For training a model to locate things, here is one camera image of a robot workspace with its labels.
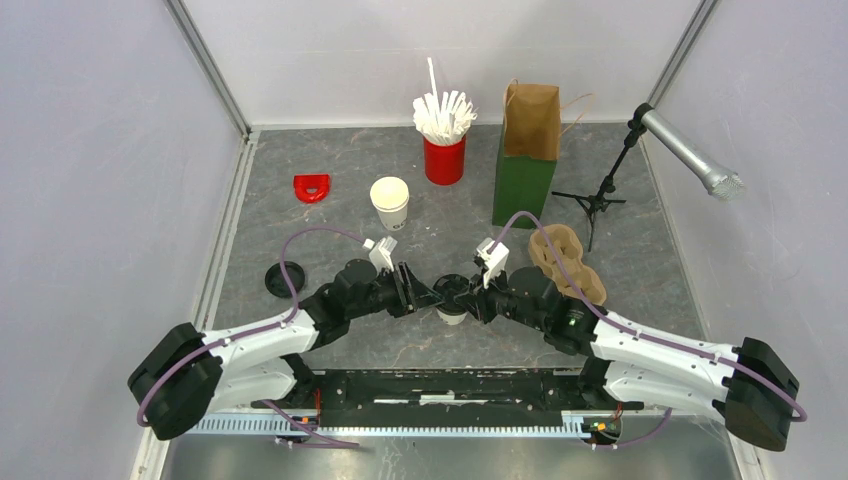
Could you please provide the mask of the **white paper coffee cup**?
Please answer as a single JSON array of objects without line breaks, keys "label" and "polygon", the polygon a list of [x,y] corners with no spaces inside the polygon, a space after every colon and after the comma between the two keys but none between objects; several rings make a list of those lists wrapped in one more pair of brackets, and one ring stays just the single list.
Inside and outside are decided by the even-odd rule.
[{"label": "white paper coffee cup", "polygon": [[459,325],[460,323],[462,323],[465,320],[465,318],[467,316],[467,313],[465,311],[455,311],[455,310],[452,310],[452,309],[446,309],[446,308],[442,308],[442,307],[439,307],[437,309],[437,313],[438,313],[439,318],[445,324],[450,325],[450,326]]}]

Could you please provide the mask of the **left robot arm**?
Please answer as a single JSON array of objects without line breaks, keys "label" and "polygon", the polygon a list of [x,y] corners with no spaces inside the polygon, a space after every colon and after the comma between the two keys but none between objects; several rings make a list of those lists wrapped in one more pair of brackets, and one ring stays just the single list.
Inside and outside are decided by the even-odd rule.
[{"label": "left robot arm", "polygon": [[302,407],[313,397],[314,381],[301,354],[346,335],[354,319],[380,312],[400,318],[443,301],[404,262],[378,270],[357,259],[276,316],[204,332],[179,324],[128,378],[137,423],[170,440],[221,409],[260,400]]}]

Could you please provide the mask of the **black coffee cup lid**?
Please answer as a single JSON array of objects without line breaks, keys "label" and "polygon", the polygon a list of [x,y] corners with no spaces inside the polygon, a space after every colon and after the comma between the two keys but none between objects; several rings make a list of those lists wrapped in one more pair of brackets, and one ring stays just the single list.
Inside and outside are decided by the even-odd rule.
[{"label": "black coffee cup lid", "polygon": [[440,277],[432,287],[442,298],[442,303],[436,308],[449,315],[466,313],[467,310],[456,301],[456,297],[467,293],[469,285],[469,279],[459,274],[447,274]]}]

